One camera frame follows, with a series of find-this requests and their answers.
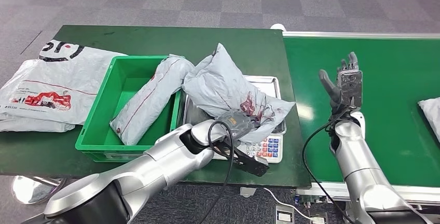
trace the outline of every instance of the black cable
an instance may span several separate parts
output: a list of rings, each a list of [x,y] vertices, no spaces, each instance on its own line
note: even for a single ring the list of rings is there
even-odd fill
[[[211,141],[211,131],[212,131],[212,128],[213,128],[216,124],[221,124],[221,125],[223,125],[223,126],[226,128],[226,131],[228,132],[228,135],[229,135],[228,138],[229,138],[229,141],[230,141],[230,143],[231,143],[231,150],[229,151],[229,156],[226,157],[226,158],[228,158],[228,160],[229,160],[229,167],[228,167],[228,172],[227,172],[227,174],[226,174],[225,181],[224,181],[224,183],[223,183],[223,185],[222,185],[222,188],[221,188],[220,192],[218,193],[218,195],[217,195],[217,197],[215,198],[215,200],[214,200],[214,202],[212,203],[212,205],[209,207],[209,209],[208,209],[208,210],[206,211],[206,213],[203,215],[202,219],[198,222],[199,224],[202,224],[202,223],[205,221],[205,219],[207,218],[207,216],[209,215],[209,213],[210,213],[210,212],[212,211],[212,209],[214,208],[215,204],[218,202],[218,200],[220,199],[220,197],[223,195],[223,192],[225,191],[226,185],[228,184],[228,181],[229,181],[229,176],[230,176],[230,174],[231,174],[231,170],[232,170],[233,157],[234,157],[234,153],[235,153],[235,151],[234,151],[234,143],[233,143],[233,136],[232,136],[231,129],[229,128],[229,126],[228,126],[227,124],[225,124],[225,123],[222,122],[222,121],[214,121],[214,122],[211,124],[211,126],[209,126],[209,129],[208,129],[208,143],[209,143],[209,147],[211,147],[211,148],[214,150],[214,152],[216,152],[217,154],[219,154],[219,155],[221,155],[221,156],[224,156],[224,155],[221,154],[220,152],[217,152],[217,151],[216,151],[216,149],[214,148],[214,145],[212,144],[212,141]]]
[[[304,143],[304,146],[302,147],[302,162],[304,163],[304,166],[306,167],[307,171],[309,172],[310,176],[313,178],[313,180],[318,184],[318,186],[321,188],[322,191],[324,191],[325,195],[330,199],[330,201],[336,206],[336,208],[341,212],[342,216],[344,216],[345,219],[348,220],[349,223],[354,224],[354,222],[344,213],[344,211],[339,207],[338,204],[336,204],[335,200],[333,200],[333,198],[327,193],[327,191],[325,191],[324,187],[322,187],[322,185],[318,182],[318,180],[316,179],[316,177],[313,175],[312,171],[310,170],[309,166],[307,165],[306,162],[306,147],[309,144],[310,140],[316,135],[318,134],[320,131],[324,130],[325,128],[327,128],[329,125],[331,125],[332,123],[334,123],[335,121],[337,121],[340,117],[342,117],[348,110],[349,107],[346,107],[344,110],[342,110],[342,112],[340,114],[338,114],[334,119],[332,119],[331,121],[329,121],[327,124],[319,127],[316,131],[314,131],[306,140],[306,142]]]

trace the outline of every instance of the gray carpet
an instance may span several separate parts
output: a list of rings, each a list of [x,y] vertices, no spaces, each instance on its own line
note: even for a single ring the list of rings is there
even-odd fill
[[[274,23],[289,31],[440,33],[440,0],[0,0],[0,85],[24,60],[36,58],[63,24],[269,28]],[[44,209],[15,202],[11,180],[0,176],[4,224]],[[194,223],[218,190],[177,185],[148,203],[134,223]],[[245,199],[238,192],[228,187],[205,223],[274,223],[269,193],[259,189]],[[290,190],[274,192],[293,204]],[[327,211],[329,223],[341,223],[331,204],[313,208]],[[295,219],[308,223],[299,215]]]

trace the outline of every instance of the green bin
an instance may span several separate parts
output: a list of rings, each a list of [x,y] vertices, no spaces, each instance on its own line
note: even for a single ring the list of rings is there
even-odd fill
[[[150,149],[155,141],[174,130],[181,118],[181,92],[171,96],[162,113],[137,145],[124,145],[110,128],[110,121],[153,76],[165,55],[114,57],[93,103],[75,148],[95,162],[128,162]]]

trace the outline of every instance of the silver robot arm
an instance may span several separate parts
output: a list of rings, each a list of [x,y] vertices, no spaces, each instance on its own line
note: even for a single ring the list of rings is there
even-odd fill
[[[43,214],[24,223],[130,223],[151,197],[212,160],[208,128],[213,121],[185,124],[158,139],[141,157],[75,181],[49,200]],[[213,127],[212,142],[225,136],[221,126]]]
[[[362,104],[362,72],[352,52],[349,64],[342,61],[337,86],[320,71],[321,82],[331,97],[332,117],[348,109],[329,133],[330,150],[336,157],[350,195],[352,221],[361,224],[430,223],[413,209],[390,185],[365,141]]]

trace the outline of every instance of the white plastic bag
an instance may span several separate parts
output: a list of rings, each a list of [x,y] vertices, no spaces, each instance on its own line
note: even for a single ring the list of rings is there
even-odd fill
[[[73,128],[74,124],[0,115],[0,132],[67,132]]]
[[[52,40],[0,89],[0,114],[83,124],[113,57],[124,55]]]
[[[432,130],[440,142],[440,97],[419,102]]]
[[[295,105],[270,97],[248,82],[222,44],[214,56],[203,59],[186,75],[182,88],[195,105],[213,117],[230,109],[256,116],[261,126],[240,139],[252,144],[269,136]]]
[[[160,62],[154,76],[110,122],[125,145],[136,145],[159,117],[171,95],[177,92],[194,65],[184,57],[170,55]]]

